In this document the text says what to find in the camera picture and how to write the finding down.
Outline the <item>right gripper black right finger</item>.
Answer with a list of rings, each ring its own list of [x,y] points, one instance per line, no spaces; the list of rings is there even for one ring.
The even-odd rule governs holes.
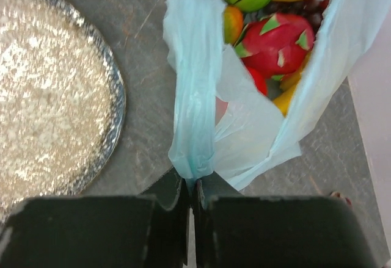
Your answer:
[[[351,202],[329,195],[245,196],[216,173],[194,184],[198,267],[386,267]]]

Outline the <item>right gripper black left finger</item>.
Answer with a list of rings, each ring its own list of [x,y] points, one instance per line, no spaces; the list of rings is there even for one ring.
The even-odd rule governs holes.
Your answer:
[[[182,267],[188,225],[175,170],[139,195],[28,198],[1,230],[1,266]]]

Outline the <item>light blue plastic bag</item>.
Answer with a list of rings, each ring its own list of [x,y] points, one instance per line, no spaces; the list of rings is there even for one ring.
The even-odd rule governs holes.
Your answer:
[[[372,45],[390,0],[331,0],[287,115],[255,88],[223,41],[223,0],[167,0],[163,38],[177,74],[168,152],[187,182],[217,173],[241,190],[301,154],[352,66]]]

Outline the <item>red fake dragon fruit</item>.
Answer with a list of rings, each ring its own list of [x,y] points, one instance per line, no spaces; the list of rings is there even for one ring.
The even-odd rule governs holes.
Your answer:
[[[297,71],[314,42],[314,31],[304,17],[273,13],[249,23],[235,51],[245,66],[269,79]]]

